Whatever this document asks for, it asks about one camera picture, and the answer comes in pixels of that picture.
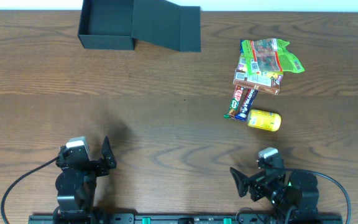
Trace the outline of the yellow plastic bottle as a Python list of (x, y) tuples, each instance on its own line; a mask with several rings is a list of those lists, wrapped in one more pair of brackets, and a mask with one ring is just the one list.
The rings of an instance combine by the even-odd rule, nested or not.
[(282, 117), (277, 113), (252, 109), (247, 119), (247, 125), (251, 128), (263, 129), (265, 131), (278, 131)]

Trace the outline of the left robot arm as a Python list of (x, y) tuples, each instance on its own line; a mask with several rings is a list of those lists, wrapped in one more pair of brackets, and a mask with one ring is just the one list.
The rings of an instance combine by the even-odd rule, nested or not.
[(101, 147), (102, 157), (89, 159), (89, 145), (84, 136), (71, 138), (60, 147), (56, 165), (62, 173), (57, 177), (58, 207), (53, 212), (54, 223), (108, 223), (108, 216), (94, 208), (96, 179), (109, 174), (117, 162), (109, 138)]

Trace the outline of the brown chocolate box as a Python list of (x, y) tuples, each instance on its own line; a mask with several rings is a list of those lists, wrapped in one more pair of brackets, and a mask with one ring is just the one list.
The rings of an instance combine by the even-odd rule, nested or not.
[(249, 75), (241, 70), (235, 70), (233, 84), (273, 95), (277, 95), (280, 92), (280, 82), (278, 80), (260, 75)]

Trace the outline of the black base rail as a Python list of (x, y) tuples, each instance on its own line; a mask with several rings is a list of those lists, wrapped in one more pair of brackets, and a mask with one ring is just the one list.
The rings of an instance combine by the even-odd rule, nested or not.
[[(342, 223), (342, 218), (335, 215), (320, 216), (320, 223)], [(31, 215), (29, 224), (52, 223), (105, 223), (105, 224), (256, 224), (256, 223), (284, 223), (273, 221), (267, 214), (242, 213), (235, 215), (133, 215), (131, 213), (115, 213), (98, 215), (90, 221), (65, 220), (54, 218), (53, 215)]]

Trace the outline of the blue Dairy Milk bar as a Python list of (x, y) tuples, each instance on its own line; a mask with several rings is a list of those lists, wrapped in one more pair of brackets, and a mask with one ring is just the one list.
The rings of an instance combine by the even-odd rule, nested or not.
[(252, 106), (258, 92), (259, 91), (255, 90), (255, 89), (249, 89), (247, 91), (247, 94), (244, 98), (243, 104), (242, 104), (238, 114), (235, 115), (235, 119), (238, 119), (240, 121), (245, 121), (247, 119), (247, 116), (249, 114), (251, 106)]

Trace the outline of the black cardboard box with lid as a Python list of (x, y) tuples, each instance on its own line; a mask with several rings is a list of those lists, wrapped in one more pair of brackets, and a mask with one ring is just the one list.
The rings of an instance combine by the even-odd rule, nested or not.
[(78, 38), (86, 49), (133, 50), (142, 40), (179, 52), (201, 51), (201, 8), (166, 0), (84, 0)]

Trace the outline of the red KitKat bar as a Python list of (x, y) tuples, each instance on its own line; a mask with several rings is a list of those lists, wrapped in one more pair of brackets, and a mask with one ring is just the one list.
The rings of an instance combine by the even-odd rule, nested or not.
[(234, 117), (236, 115), (236, 111), (237, 111), (237, 109), (239, 107), (240, 100), (242, 98), (243, 92), (244, 92), (244, 87), (236, 85), (234, 93), (232, 95), (232, 100), (231, 100), (230, 107), (229, 107), (227, 113), (224, 115), (225, 118), (234, 119)]

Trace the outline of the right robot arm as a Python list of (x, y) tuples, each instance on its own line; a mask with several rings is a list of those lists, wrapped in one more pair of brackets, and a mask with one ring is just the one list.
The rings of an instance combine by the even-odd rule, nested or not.
[(235, 168), (230, 173), (236, 183), (240, 197), (250, 194), (256, 202), (266, 198), (274, 213), (265, 223), (322, 223), (318, 216), (319, 192), (317, 179), (313, 174), (291, 172), (286, 177), (283, 159), (273, 156), (258, 161), (262, 171), (247, 176)]

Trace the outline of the yellow green snack box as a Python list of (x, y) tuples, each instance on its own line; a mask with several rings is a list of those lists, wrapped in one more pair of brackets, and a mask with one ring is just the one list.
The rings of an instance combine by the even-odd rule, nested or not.
[[(241, 53), (239, 56), (237, 69), (242, 72), (247, 72), (246, 58), (244, 57), (243, 53)], [(257, 72), (257, 74), (261, 77), (270, 78), (278, 81), (281, 81), (283, 78), (283, 72)]]

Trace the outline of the green snack bag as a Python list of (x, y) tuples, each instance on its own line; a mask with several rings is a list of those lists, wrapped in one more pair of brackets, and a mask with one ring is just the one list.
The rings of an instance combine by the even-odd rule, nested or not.
[(243, 40), (241, 49), (247, 71), (255, 75), (263, 72), (304, 72), (305, 68), (298, 57), (287, 49), (288, 45), (289, 41), (276, 38)]

